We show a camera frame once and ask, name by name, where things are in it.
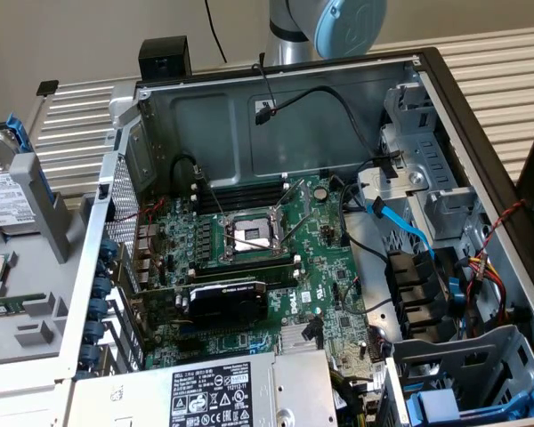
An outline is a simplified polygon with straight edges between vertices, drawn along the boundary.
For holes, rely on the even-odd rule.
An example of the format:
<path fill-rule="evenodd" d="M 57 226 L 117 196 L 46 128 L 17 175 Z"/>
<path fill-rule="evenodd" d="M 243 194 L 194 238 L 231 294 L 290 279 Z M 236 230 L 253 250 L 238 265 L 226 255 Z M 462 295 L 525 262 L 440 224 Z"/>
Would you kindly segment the thin metal locking lever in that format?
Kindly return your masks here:
<path fill-rule="evenodd" d="M 196 163 L 192 166 L 193 182 L 190 185 L 190 202 L 198 215 L 219 214 L 227 222 L 227 214 L 220 203 L 217 192 L 207 179 L 202 167 Z"/>

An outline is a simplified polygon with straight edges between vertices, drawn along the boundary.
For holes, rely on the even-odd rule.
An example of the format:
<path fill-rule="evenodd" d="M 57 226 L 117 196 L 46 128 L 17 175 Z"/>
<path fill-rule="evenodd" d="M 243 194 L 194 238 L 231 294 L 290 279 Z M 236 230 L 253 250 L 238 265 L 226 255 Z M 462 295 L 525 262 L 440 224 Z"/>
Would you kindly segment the grey power supply unit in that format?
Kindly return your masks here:
<path fill-rule="evenodd" d="M 80 380 L 67 427 L 336 427 L 321 350 Z"/>

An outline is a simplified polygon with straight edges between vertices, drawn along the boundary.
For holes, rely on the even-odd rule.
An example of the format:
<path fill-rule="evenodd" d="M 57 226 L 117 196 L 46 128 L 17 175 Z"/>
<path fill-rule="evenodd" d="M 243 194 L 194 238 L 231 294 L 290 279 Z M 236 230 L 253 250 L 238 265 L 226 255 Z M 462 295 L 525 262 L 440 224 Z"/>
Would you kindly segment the hard disk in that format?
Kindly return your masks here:
<path fill-rule="evenodd" d="M 39 228 L 25 190 L 11 176 L 14 159 L 36 153 L 24 124 L 14 114 L 0 123 L 0 231 L 10 237 L 36 234 Z"/>

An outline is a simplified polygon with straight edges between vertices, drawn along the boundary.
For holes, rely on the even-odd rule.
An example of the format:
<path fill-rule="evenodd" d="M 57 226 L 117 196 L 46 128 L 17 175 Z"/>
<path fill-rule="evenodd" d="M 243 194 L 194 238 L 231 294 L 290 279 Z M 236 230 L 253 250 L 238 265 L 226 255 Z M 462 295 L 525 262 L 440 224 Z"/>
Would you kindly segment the green RAM stick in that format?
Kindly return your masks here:
<path fill-rule="evenodd" d="M 25 311 L 24 302 L 39 301 L 45 298 L 45 294 L 26 294 L 20 296 L 0 297 L 0 317 L 11 316 Z"/>

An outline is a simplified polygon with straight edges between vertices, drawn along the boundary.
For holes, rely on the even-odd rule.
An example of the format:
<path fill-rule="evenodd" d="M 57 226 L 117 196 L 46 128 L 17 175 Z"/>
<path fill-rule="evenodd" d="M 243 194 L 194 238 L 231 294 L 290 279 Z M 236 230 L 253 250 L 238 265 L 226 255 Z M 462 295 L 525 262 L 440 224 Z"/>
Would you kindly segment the black RAM slot pair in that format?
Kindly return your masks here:
<path fill-rule="evenodd" d="M 276 181 L 216 188 L 215 191 L 220 203 L 228 213 L 276 205 L 286 192 L 284 189 L 285 184 L 283 180 L 278 179 Z"/>
<path fill-rule="evenodd" d="M 294 286 L 301 277 L 303 260 L 298 254 L 215 267 L 198 267 L 190 280 L 193 283 L 222 282 L 251 278 L 270 286 Z"/>

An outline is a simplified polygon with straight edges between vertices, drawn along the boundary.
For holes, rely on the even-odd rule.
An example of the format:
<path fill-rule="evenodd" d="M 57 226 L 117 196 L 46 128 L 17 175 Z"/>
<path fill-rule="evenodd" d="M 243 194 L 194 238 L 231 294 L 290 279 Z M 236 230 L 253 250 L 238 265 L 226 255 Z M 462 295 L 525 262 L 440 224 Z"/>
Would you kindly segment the blue slot latch row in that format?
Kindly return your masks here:
<path fill-rule="evenodd" d="M 83 337 L 78 356 L 78 367 L 86 376 L 96 375 L 100 370 L 101 354 L 110 353 L 107 344 L 101 344 L 106 333 L 115 335 L 114 325 L 106 317 L 109 315 L 111 302 L 107 300 L 113 289 L 111 279 L 113 264 L 117 258 L 118 244 L 103 238 L 95 264 L 90 299 L 87 304 Z"/>

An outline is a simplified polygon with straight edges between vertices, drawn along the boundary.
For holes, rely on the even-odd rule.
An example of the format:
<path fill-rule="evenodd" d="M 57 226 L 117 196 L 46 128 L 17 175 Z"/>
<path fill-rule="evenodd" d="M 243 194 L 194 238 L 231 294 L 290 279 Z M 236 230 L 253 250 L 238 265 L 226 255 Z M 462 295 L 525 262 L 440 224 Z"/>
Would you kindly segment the open grey PC case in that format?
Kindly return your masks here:
<path fill-rule="evenodd" d="M 382 198 L 364 201 L 359 173 L 388 178 L 398 151 L 381 147 L 391 119 L 386 91 L 421 80 L 451 144 L 455 171 L 475 189 L 489 230 L 432 244 Z M 38 97 L 24 124 L 48 189 L 73 207 L 93 200 L 61 349 L 56 357 L 0 365 L 0 427 L 67 427 L 76 383 L 127 375 L 144 366 L 146 334 L 133 310 L 137 231 L 149 203 L 187 197 L 198 163 L 214 189 L 318 176 L 350 199 L 342 234 L 354 250 L 370 337 L 379 342 L 377 380 L 353 383 L 328 362 L 336 427 L 377 427 L 386 364 L 402 337 L 385 275 L 387 254 L 428 253 L 444 283 L 460 280 L 467 303 L 449 342 L 515 326 L 534 352 L 534 220 L 440 55 L 392 52 L 300 66 L 250 68 L 175 79 L 116 84 L 86 102 L 85 91 Z M 87 304 L 101 240 L 118 244 L 109 315 L 114 337 L 101 344 L 101 370 L 78 367 Z"/>

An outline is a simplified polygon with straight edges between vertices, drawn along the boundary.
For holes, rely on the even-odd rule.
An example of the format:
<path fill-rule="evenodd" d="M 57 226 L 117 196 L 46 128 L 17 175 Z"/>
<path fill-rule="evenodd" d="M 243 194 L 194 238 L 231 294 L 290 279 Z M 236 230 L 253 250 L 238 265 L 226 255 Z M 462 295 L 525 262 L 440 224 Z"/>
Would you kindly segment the silver finned heat sink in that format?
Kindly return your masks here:
<path fill-rule="evenodd" d="M 319 328 L 312 324 L 283 326 L 279 334 L 279 353 L 282 355 L 322 350 L 323 339 Z"/>

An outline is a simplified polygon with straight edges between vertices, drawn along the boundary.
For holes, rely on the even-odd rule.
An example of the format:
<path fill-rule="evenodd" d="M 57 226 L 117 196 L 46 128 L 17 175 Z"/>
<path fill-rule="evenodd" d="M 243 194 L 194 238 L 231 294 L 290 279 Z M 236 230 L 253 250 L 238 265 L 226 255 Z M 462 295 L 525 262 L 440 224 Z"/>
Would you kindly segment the CPU socket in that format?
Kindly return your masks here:
<path fill-rule="evenodd" d="M 227 213 L 221 225 L 218 260 L 235 264 L 277 259 L 290 253 L 286 220 L 281 207 Z"/>

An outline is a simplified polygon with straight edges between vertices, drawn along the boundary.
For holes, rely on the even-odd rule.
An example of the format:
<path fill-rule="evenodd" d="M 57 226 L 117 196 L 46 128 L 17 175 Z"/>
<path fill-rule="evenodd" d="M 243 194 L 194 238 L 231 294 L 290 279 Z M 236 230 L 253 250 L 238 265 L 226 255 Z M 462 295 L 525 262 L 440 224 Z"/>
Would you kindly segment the blue disk carrier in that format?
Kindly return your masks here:
<path fill-rule="evenodd" d="M 414 393 L 406 401 L 411 427 L 474 427 L 534 417 L 534 389 L 505 404 L 461 411 L 452 391 Z"/>

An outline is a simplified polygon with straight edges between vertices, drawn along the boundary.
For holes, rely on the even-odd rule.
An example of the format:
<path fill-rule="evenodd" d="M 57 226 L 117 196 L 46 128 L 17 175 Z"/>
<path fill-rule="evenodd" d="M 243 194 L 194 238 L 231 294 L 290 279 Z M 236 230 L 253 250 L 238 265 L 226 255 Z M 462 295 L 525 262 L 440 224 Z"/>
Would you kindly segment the green Dell motherboard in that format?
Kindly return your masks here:
<path fill-rule="evenodd" d="M 342 234 L 350 199 L 334 190 L 333 180 L 318 176 L 285 180 L 284 189 L 301 179 L 308 186 L 311 216 L 287 241 L 289 254 L 298 254 L 303 260 L 296 284 L 267 285 L 267 318 L 243 326 L 200 328 L 180 322 L 155 326 L 148 321 L 137 294 L 133 312 L 146 334 L 146 368 L 266 352 L 282 355 L 281 328 L 312 324 L 321 331 L 322 350 L 337 375 L 357 384 L 369 385 L 377 380 L 380 344 L 371 339 L 368 324 L 373 309 L 363 302 L 354 250 Z M 317 187 L 328 191 L 326 201 L 314 198 Z M 190 280 L 196 268 L 229 264 L 218 260 L 222 245 L 219 214 L 198 215 L 188 197 L 163 197 L 148 204 L 134 248 L 140 293 L 205 284 Z M 289 232 L 303 217 L 299 191 L 281 208 Z"/>

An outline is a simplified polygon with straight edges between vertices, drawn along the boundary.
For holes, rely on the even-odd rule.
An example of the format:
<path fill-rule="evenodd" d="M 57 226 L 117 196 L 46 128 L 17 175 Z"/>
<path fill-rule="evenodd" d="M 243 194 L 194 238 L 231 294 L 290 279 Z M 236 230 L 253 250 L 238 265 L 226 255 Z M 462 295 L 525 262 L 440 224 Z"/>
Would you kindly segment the grey parts rack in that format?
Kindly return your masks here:
<path fill-rule="evenodd" d="M 0 317 L 0 365 L 58 356 L 85 241 L 92 198 L 69 207 L 51 192 L 36 157 L 18 155 L 11 176 L 25 190 L 36 215 L 36 234 L 0 231 L 0 254 L 8 257 L 1 297 L 45 294 L 24 302 L 25 311 Z"/>

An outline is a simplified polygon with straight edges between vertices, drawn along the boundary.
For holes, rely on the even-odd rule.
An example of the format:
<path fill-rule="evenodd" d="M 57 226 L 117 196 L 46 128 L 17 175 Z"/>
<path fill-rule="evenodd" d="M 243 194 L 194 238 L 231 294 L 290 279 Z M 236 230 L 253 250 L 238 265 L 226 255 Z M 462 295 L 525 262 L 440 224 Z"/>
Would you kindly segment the grey metal drive cage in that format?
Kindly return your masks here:
<path fill-rule="evenodd" d="M 391 161 L 397 175 L 378 167 L 360 172 L 364 201 L 382 198 L 432 244 L 469 238 L 479 245 L 490 226 L 475 189 L 455 171 L 450 139 L 422 81 L 388 89 L 384 110 L 391 122 L 381 128 L 381 147 L 400 153 Z"/>

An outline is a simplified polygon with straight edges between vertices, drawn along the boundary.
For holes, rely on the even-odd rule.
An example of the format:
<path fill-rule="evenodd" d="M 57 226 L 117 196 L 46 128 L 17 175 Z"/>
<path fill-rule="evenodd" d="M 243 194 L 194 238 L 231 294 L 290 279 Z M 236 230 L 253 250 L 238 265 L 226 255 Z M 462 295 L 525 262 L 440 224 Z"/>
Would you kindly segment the metal socket cover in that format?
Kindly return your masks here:
<path fill-rule="evenodd" d="M 289 189 L 286 190 L 286 192 L 283 194 L 283 196 L 280 198 L 280 200 L 277 202 L 275 206 L 271 208 L 271 213 L 273 214 L 276 223 L 278 224 L 277 231 L 282 231 L 282 216 L 279 215 L 279 211 L 281 210 L 281 207 L 285 201 L 290 199 L 297 191 L 299 191 L 300 195 L 303 197 L 303 217 L 299 220 L 299 222 L 292 227 L 292 229 L 289 232 L 286 232 L 283 237 L 278 236 L 278 247 L 281 247 L 284 242 L 289 240 L 291 237 L 295 235 L 295 233 L 302 227 L 302 225 L 306 222 L 306 220 L 311 216 L 312 211 L 310 208 L 310 195 L 308 186 L 304 182 L 304 179 L 301 179 L 299 181 L 296 181 L 292 186 L 289 187 Z"/>

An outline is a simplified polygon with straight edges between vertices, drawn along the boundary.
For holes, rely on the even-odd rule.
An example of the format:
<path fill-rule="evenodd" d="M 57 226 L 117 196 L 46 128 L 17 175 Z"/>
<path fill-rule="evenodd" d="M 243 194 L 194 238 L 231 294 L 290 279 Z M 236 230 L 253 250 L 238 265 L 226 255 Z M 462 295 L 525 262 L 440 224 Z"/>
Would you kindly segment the black graphics card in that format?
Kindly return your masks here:
<path fill-rule="evenodd" d="M 138 294 L 155 326 L 187 323 L 200 328 L 253 325 L 268 316 L 267 284 L 255 279 L 210 282 Z"/>

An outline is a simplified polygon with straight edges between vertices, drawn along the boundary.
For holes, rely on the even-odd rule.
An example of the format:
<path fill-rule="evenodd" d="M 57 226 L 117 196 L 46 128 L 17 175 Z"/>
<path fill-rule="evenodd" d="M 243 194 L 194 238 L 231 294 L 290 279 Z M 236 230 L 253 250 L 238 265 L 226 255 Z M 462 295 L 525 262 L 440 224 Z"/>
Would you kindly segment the blue drive caddy brackets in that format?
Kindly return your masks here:
<path fill-rule="evenodd" d="M 411 427 L 406 401 L 414 393 L 450 390 L 464 411 L 505 404 L 534 389 L 534 352 L 515 326 L 460 341 L 397 342 L 385 364 L 377 427 Z M 534 427 L 534 417 L 474 427 Z"/>

